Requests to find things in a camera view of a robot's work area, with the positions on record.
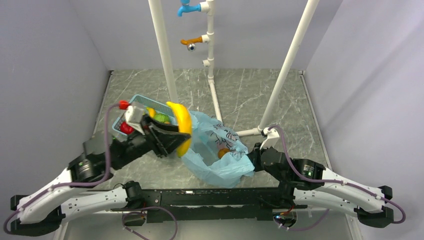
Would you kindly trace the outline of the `light blue plastic bag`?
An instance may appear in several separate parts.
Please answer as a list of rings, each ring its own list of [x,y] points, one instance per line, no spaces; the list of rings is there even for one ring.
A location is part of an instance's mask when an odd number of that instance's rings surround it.
[[[192,136],[187,153],[181,157],[184,165],[200,180],[220,188],[234,188],[242,177],[254,175],[254,165],[248,158],[248,147],[233,129],[203,112],[191,111]],[[230,149],[222,159],[218,151]]]

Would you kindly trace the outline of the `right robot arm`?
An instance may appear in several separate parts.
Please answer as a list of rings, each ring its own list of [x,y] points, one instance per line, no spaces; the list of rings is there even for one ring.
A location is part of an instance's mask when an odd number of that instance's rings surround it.
[[[386,205],[393,196],[389,186],[359,184],[313,160],[287,159],[284,152],[273,147],[261,149],[259,143],[247,157],[256,172],[265,171],[278,180],[275,196],[260,198],[274,209],[316,206],[356,217],[373,228],[385,228],[395,222],[394,210]]]

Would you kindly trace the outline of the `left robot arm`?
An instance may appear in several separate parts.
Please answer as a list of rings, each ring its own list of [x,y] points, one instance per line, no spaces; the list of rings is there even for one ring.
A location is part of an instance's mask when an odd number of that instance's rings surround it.
[[[39,237],[86,214],[142,208],[147,195],[135,181],[105,193],[86,197],[81,197],[80,193],[111,179],[113,171],[149,152],[158,157],[172,153],[183,156],[190,146],[191,116],[179,112],[175,118],[176,125],[173,125],[143,114],[138,122],[139,128],[123,140],[108,132],[95,134],[83,144],[83,153],[58,177],[33,194],[11,198],[12,215],[5,220],[3,230],[10,235]]]

